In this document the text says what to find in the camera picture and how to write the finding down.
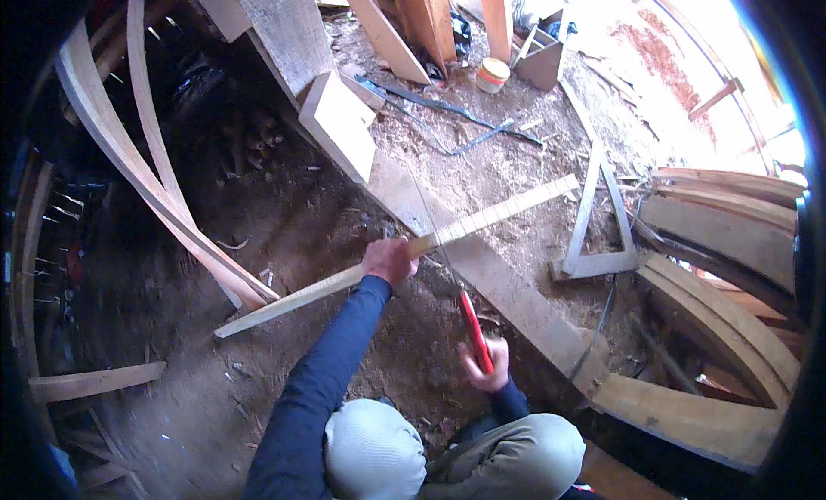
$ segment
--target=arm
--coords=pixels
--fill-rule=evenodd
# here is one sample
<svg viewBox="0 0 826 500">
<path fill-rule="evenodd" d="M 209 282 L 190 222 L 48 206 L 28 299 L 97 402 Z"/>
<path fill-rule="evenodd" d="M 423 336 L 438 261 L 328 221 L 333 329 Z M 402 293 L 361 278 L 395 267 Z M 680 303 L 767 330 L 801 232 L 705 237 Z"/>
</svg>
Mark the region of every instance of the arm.
<svg viewBox="0 0 826 500">
<path fill-rule="evenodd" d="M 362 266 L 367 275 L 287 377 L 243 497 L 330 497 L 322 454 L 325 424 L 364 356 L 391 296 L 390 283 L 415 274 L 418 261 L 407 259 L 407 240 L 384 240 L 367 247 Z"/>
<path fill-rule="evenodd" d="M 471 385 L 487 392 L 493 417 L 500 425 L 516 421 L 530 414 L 528 399 L 508 373 L 508 343 L 505 339 L 488 340 L 487 350 L 493 363 L 493 373 L 484 374 L 473 356 L 472 350 L 462 344 L 459 353 L 462 365 L 468 373 Z"/>
</svg>

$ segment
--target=sleeve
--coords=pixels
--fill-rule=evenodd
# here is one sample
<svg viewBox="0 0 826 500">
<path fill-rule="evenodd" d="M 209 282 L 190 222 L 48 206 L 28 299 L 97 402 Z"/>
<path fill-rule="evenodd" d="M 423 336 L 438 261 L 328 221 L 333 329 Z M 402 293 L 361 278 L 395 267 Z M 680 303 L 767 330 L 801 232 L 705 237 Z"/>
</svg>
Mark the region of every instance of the sleeve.
<svg viewBox="0 0 826 500">
<path fill-rule="evenodd" d="M 273 407 L 243 498 L 331 498 L 324 481 L 324 427 L 341 403 L 390 296 L 387 281 L 365 276 L 298 361 Z"/>
<path fill-rule="evenodd" d="M 493 417 L 500 425 L 514 422 L 530 414 L 528 399 L 516 388 L 513 377 L 508 375 L 508 383 L 502 389 L 488 394 Z"/>
</svg>

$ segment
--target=person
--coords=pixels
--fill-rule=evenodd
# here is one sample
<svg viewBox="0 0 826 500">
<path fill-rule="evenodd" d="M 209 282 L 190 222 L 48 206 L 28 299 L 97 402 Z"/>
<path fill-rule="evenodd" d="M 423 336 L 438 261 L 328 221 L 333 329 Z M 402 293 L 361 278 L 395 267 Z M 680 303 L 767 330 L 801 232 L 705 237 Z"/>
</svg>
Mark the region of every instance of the person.
<svg viewBox="0 0 826 500">
<path fill-rule="evenodd" d="M 508 345 L 489 340 L 493 373 L 460 347 L 495 423 L 425 462 L 416 429 L 388 400 L 342 403 L 392 287 L 414 275 L 407 238 L 367 246 L 364 278 L 293 368 L 255 453 L 243 498 L 551 498 L 580 473 L 585 444 L 553 414 L 531 414 L 508 373 Z"/>
</svg>

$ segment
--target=beige pants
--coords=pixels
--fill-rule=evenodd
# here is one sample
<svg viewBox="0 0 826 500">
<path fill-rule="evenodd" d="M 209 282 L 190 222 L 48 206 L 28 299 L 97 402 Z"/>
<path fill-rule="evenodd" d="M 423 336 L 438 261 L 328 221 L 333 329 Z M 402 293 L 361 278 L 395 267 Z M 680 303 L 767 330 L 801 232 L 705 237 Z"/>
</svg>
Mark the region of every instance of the beige pants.
<svg viewBox="0 0 826 500">
<path fill-rule="evenodd" d="M 330 417 L 325 433 L 333 494 L 359 500 L 555 500 L 576 480 L 585 453 L 583 438 L 565 418 L 531 414 L 462 443 L 425 466 L 413 425 L 396 409 L 369 399 L 345 403 Z"/>
</svg>

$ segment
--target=hand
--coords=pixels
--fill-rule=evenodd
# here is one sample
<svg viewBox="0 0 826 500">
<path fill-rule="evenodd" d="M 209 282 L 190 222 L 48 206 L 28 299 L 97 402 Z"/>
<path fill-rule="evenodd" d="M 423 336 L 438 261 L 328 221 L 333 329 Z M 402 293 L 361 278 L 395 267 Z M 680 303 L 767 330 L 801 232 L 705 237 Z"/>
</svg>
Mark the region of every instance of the hand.
<svg viewBox="0 0 826 500">
<path fill-rule="evenodd" d="M 395 287 L 419 270 L 419 259 L 407 255 L 407 237 L 372 241 L 362 258 L 365 275 L 378 276 Z"/>
<path fill-rule="evenodd" d="M 479 369 L 473 350 L 463 342 L 459 343 L 459 354 L 462 357 L 462 366 L 468 373 L 470 384 L 483 392 L 496 392 L 508 384 L 508 343 L 505 339 L 485 339 L 490 361 L 493 363 L 493 373 L 484 374 Z"/>
</svg>

